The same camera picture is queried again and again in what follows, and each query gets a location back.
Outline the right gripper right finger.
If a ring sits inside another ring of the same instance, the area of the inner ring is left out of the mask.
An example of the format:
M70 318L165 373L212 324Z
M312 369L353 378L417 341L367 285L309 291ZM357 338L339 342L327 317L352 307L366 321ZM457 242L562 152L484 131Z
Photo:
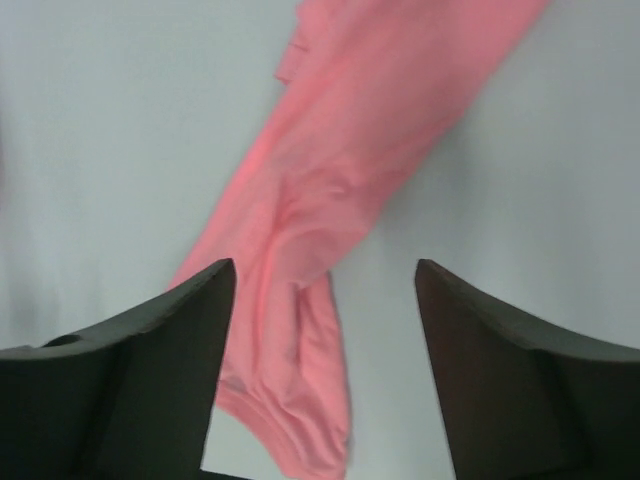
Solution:
M639 353L556 326L430 260L415 288L459 479L635 479Z

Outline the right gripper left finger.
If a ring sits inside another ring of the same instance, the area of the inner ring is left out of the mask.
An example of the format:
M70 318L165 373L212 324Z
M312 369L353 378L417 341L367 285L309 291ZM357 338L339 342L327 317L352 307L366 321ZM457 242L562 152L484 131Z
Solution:
M204 479L236 271L177 287L42 346L1 353L5 479Z

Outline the pink t shirt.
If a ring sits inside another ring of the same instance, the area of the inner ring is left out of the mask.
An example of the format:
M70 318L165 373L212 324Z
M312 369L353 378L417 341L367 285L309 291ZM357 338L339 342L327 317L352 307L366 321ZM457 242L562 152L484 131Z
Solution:
M304 1L285 90L174 276L237 275L217 406L281 472L341 479L351 433L329 273L471 105L542 1Z

